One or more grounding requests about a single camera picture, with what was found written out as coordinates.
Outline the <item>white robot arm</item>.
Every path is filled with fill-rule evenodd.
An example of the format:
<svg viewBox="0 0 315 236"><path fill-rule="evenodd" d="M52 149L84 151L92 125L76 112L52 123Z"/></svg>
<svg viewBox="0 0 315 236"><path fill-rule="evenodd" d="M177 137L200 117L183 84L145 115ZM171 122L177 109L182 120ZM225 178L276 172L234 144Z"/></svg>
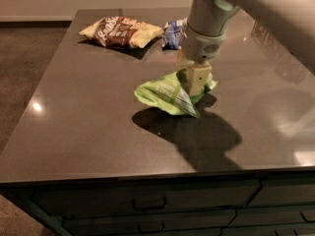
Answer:
<svg viewBox="0 0 315 236"><path fill-rule="evenodd" d="M315 0L193 0L180 34L180 66L210 68L228 21L245 11L309 70L315 68Z"/></svg>

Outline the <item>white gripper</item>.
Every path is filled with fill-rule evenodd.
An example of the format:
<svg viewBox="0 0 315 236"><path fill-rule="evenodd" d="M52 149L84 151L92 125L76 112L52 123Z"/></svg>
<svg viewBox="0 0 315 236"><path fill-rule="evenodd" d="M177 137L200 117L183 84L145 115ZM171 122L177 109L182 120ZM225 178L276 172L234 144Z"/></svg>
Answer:
<svg viewBox="0 0 315 236"><path fill-rule="evenodd" d="M195 61L186 68L187 92L190 96L196 96L202 92L212 72L210 62L204 60L216 57L220 53L224 41L225 33L208 36L199 34L189 27L182 29L181 49L177 50L176 68L184 69L187 59Z"/></svg>

